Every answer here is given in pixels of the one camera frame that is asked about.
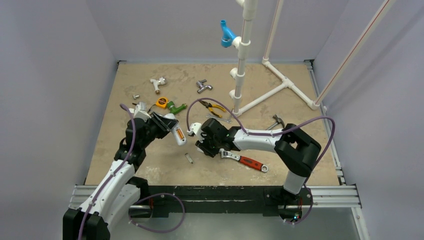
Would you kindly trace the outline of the orange battery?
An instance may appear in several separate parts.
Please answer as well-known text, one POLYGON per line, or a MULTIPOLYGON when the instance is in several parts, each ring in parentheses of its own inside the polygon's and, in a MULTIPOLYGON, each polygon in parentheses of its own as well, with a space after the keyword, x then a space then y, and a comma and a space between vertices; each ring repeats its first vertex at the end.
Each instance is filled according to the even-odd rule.
POLYGON ((181 128, 177 128, 177 129, 176 129, 176 133, 178 134, 178 137, 179 137, 179 139, 180 139, 181 141, 183 141, 183 140, 185 139, 185 135, 184 135, 184 133, 182 132, 181 128))

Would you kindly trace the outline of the white remote control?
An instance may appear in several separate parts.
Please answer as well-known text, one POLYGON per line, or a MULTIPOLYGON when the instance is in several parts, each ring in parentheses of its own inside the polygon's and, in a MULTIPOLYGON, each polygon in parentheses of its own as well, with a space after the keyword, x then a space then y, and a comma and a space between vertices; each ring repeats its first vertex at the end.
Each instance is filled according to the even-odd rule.
POLYGON ((183 146, 187 143, 187 138, 179 125, 179 121, 173 113, 164 115, 164 118, 175 122, 173 127, 170 127, 171 133, 173 134, 178 146, 183 146))

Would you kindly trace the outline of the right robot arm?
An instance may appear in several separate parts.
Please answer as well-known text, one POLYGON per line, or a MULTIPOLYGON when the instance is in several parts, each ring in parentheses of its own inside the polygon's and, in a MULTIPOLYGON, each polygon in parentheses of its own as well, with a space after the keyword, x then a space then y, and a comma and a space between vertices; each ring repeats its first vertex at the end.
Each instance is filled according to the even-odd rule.
POLYGON ((206 156, 222 151, 257 150, 277 154, 288 168, 280 196, 288 204, 300 198, 301 188, 310 177, 321 152, 321 145, 295 124, 277 130, 226 128, 216 119, 192 123, 188 133, 198 138, 196 147, 206 156))

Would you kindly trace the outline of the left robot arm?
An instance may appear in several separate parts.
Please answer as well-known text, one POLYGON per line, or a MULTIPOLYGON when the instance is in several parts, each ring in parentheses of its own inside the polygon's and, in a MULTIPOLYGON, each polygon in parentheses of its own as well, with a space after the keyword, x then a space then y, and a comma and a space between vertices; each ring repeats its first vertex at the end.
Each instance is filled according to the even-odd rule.
POLYGON ((109 240, 117 222, 134 203, 149 199, 146 179, 135 173, 146 157, 146 148, 155 139, 171 133, 178 145, 187 141, 175 115, 135 111, 127 123, 125 137, 109 171, 93 193, 77 208, 69 208, 62 219, 64 240, 109 240))

